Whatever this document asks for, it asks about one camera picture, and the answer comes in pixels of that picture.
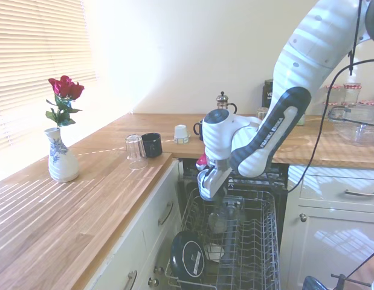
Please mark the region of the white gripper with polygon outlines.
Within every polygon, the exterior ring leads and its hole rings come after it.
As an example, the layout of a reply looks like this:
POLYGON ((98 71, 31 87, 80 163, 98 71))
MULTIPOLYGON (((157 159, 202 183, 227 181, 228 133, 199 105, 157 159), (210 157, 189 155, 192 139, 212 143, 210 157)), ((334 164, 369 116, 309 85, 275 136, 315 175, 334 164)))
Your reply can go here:
POLYGON ((218 192, 218 201, 222 201, 227 195, 227 188, 221 187, 231 173, 231 169, 225 171, 215 167, 204 169, 201 172, 201 197, 205 201, 214 201, 218 192))

